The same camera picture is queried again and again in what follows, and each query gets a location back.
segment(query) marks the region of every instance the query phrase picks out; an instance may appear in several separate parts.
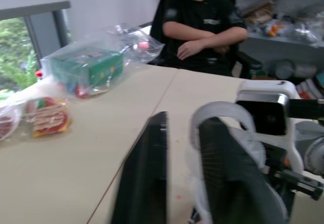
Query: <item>hand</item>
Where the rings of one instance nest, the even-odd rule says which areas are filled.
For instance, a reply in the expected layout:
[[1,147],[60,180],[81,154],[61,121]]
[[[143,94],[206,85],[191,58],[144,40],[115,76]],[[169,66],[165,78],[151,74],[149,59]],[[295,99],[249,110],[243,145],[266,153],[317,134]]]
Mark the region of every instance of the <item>hand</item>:
[[189,41],[179,47],[177,56],[180,60],[184,60],[198,54],[203,49],[204,45],[200,40]]
[[214,48],[214,51],[219,54],[225,55],[229,52],[229,46],[216,47]]

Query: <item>red bottle cap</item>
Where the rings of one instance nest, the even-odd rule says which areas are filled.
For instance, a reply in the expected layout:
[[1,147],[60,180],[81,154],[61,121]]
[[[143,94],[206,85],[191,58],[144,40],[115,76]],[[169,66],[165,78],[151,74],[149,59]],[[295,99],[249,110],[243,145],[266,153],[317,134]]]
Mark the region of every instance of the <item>red bottle cap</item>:
[[35,72],[35,75],[37,77],[42,77],[43,76],[43,72],[42,71],[37,71],[37,72]]

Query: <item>black chair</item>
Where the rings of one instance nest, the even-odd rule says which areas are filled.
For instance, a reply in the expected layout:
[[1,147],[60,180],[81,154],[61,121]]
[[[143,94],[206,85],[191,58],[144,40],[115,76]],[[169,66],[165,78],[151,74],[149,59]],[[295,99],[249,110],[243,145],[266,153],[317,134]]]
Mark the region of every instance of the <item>black chair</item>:
[[[155,38],[161,43],[168,44],[168,38],[163,34],[163,16],[165,13],[165,4],[167,0],[160,0],[159,5],[157,7],[157,11],[154,16],[154,20],[152,23],[152,28],[150,32],[150,36]],[[236,0],[230,0],[234,5],[236,4]],[[150,65],[156,66],[166,66],[166,49],[163,49],[161,54],[152,62]],[[233,69],[237,62],[241,63],[242,70],[240,73],[240,78],[251,79],[251,70],[260,70],[262,69],[262,63],[248,56],[247,54],[239,51],[238,44],[235,44],[230,47],[230,51],[226,55],[227,60],[230,63],[230,69]]]

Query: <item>crossed arms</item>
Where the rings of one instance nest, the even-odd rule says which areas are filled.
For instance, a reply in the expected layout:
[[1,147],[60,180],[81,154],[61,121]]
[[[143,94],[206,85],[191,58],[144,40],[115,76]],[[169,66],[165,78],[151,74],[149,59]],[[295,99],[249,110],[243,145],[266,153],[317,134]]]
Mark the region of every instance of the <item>crossed arms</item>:
[[178,49],[177,56],[180,60],[208,48],[214,49],[220,54],[225,54],[228,52],[229,46],[248,38],[247,30],[241,27],[231,27],[224,32],[214,34],[178,22],[164,23],[163,32],[166,37],[188,41]]

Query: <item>window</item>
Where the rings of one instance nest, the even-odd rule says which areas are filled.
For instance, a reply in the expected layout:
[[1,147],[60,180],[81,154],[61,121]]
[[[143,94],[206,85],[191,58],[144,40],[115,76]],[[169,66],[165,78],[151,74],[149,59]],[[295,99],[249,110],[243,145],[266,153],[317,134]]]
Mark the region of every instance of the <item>window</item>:
[[0,21],[0,101],[37,81],[38,60],[24,18]]
[[37,82],[39,60],[69,43],[61,10],[0,20],[0,101]]

